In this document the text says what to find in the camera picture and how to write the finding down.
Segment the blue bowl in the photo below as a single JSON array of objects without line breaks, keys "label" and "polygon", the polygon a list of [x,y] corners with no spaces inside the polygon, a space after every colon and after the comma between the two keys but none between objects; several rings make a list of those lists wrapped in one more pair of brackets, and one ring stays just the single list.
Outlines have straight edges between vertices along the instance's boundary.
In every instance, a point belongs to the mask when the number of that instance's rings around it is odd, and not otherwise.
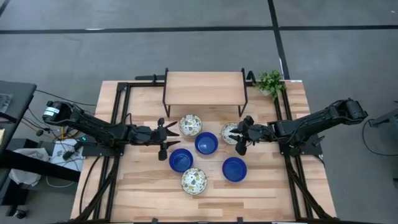
[{"label": "blue bowl", "polygon": [[248,172],[246,164],[238,157],[230,157],[224,161],[223,174],[232,182],[239,182],[244,179]]},{"label": "blue bowl", "polygon": [[217,137],[208,132],[200,133],[195,139],[195,147],[200,153],[209,155],[217,150]]},{"label": "blue bowl", "polygon": [[170,155],[169,164],[175,172],[185,172],[193,164],[192,153],[186,149],[176,149]]}]

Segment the floral patterned bowl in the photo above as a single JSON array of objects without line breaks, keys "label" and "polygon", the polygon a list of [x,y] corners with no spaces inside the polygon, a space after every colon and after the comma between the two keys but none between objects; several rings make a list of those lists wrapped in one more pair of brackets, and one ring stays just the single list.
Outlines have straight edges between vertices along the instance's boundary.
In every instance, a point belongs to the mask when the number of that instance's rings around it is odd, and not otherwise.
[{"label": "floral patterned bowl", "polygon": [[237,123],[228,123],[224,125],[223,129],[221,130],[221,136],[223,137],[224,142],[232,145],[236,145],[238,143],[237,141],[229,137],[229,135],[242,136],[241,134],[235,134],[230,132],[231,130],[237,127],[238,127]]},{"label": "floral patterned bowl", "polygon": [[195,136],[201,131],[201,120],[194,114],[188,114],[180,120],[180,131],[186,136]]},{"label": "floral patterned bowl", "polygon": [[182,175],[181,186],[186,193],[198,195],[206,189],[206,174],[201,169],[191,168]]}]

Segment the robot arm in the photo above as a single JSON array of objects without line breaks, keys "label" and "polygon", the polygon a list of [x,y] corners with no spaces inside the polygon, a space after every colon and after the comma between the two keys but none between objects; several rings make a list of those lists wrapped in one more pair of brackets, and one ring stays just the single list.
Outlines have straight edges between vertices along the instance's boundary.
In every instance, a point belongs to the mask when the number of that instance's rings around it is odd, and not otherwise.
[{"label": "robot arm", "polygon": [[238,128],[231,131],[241,136],[230,135],[230,137],[238,142],[236,151],[242,156],[246,154],[247,142],[255,144],[259,141],[277,141],[300,149],[314,134],[338,124],[359,124],[367,116],[367,112],[362,109],[358,101],[339,100],[324,110],[292,121],[269,122],[268,126],[254,124],[254,120],[247,116],[238,124]]},{"label": "robot arm", "polygon": [[86,113],[85,110],[77,105],[62,101],[49,101],[42,118],[47,124],[69,126],[92,136],[99,145],[110,149],[125,144],[160,145],[159,160],[166,160],[167,148],[179,143],[179,141],[164,142],[167,140],[167,136],[179,136],[179,134],[168,130],[169,127],[177,122],[163,127],[163,118],[158,120],[158,127],[155,130],[151,130],[148,126],[136,126],[132,123],[125,124],[124,121],[118,124],[110,124]]}]

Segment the green leaves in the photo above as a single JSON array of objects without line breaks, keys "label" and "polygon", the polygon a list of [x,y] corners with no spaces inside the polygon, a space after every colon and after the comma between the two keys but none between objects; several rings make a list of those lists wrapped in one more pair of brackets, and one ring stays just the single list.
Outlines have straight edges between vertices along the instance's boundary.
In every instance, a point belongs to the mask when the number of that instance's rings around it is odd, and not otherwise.
[{"label": "green leaves", "polygon": [[281,83],[282,75],[277,70],[263,72],[260,74],[260,81],[256,84],[258,89],[267,90],[275,100],[278,97],[278,91],[284,90],[285,85]]}]

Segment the wooden board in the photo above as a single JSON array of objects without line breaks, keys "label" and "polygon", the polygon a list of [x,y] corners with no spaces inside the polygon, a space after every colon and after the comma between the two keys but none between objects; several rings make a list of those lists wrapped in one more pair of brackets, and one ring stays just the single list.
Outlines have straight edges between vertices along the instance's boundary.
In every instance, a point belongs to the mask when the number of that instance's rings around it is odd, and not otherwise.
[{"label": "wooden board", "polygon": [[[117,82],[103,82],[96,110],[98,118],[110,120],[116,85]],[[238,117],[235,106],[173,106],[172,116],[168,119],[162,105],[162,90],[161,87],[133,88],[128,112],[132,113],[133,123],[153,128],[160,117],[169,123],[185,114],[197,114],[203,121],[202,131],[210,131],[218,136],[217,151],[209,156],[198,154],[194,138],[181,136],[170,138],[170,141],[179,139],[182,142],[169,148],[168,152],[170,155],[181,147],[191,151],[194,167],[201,168],[208,176],[207,189],[197,196],[186,194],[180,185],[182,175],[172,171],[168,161],[157,160],[159,147],[126,146],[119,166],[112,222],[149,222],[152,218],[158,218],[160,222],[233,222],[236,217],[243,217],[245,221],[294,220],[284,159],[276,143],[249,146],[247,154],[241,157],[234,146],[224,143],[220,136],[225,123],[242,119]],[[303,83],[287,82],[287,93],[294,119],[309,114]],[[248,97],[249,103],[243,116],[251,115],[259,124],[276,120],[270,98],[262,96],[253,87],[248,88]],[[177,125],[171,130],[179,133]],[[242,158],[248,166],[248,174],[240,183],[232,184],[223,177],[221,165],[231,156]],[[88,158],[84,162],[71,218],[78,216],[81,190],[93,160]],[[313,156],[302,156],[302,160],[309,190],[326,212],[335,215],[322,163]],[[83,207],[97,190],[101,165],[102,159],[89,178]],[[104,216],[107,195],[101,206],[101,217]],[[302,216],[305,216],[299,190],[298,195]]]},{"label": "wooden board", "polygon": [[243,105],[242,72],[168,72],[167,105]]}]

